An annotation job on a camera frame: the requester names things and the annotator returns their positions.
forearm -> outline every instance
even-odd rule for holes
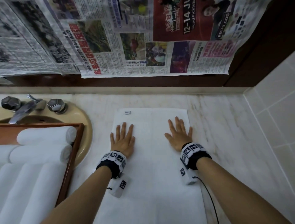
[[[232,224],[290,223],[266,200],[212,159],[202,157],[196,166]]]
[[[106,166],[100,167],[41,224],[93,223],[111,178],[111,170]]]

hand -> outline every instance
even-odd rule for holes
[[[179,120],[178,117],[175,117],[176,130],[171,120],[168,120],[168,123],[172,136],[168,133],[165,133],[165,137],[176,151],[181,152],[181,148],[184,144],[193,142],[191,138],[193,134],[193,128],[189,127],[189,133],[186,134],[184,122],[182,119]]]
[[[133,124],[130,125],[127,135],[126,132],[126,122],[123,123],[121,133],[120,125],[116,128],[116,139],[114,140],[114,134],[111,133],[111,151],[119,151],[124,156],[129,158],[133,153],[133,147],[135,142],[135,137],[132,136]]]

yellow circle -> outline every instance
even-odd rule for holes
[[[145,12],[145,6],[144,5],[139,5],[138,6],[138,11],[144,13]]]

marble countertop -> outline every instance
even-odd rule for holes
[[[25,95],[11,95],[25,98]],[[181,108],[188,110],[193,140],[232,175],[260,194],[295,223],[295,195],[270,149],[243,95],[99,95],[36,94],[75,103],[89,116],[93,127],[91,148],[75,169],[69,194],[95,170],[106,147],[114,113],[119,108]],[[216,223],[210,197],[202,187],[208,224]],[[213,196],[220,223],[230,223]]]

wooden tray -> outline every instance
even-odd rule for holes
[[[74,170],[74,162],[77,155],[77,151],[80,147],[81,139],[84,131],[84,124],[82,123],[41,123],[41,124],[0,124],[0,145],[15,145],[17,143],[17,135],[27,128],[49,128],[49,127],[62,127],[73,126],[77,129],[77,136],[72,144],[72,152],[70,154],[67,169],[63,177],[63,183],[61,185],[59,195],[56,201],[56,205],[59,205],[67,197],[67,191],[70,184],[70,180]]]

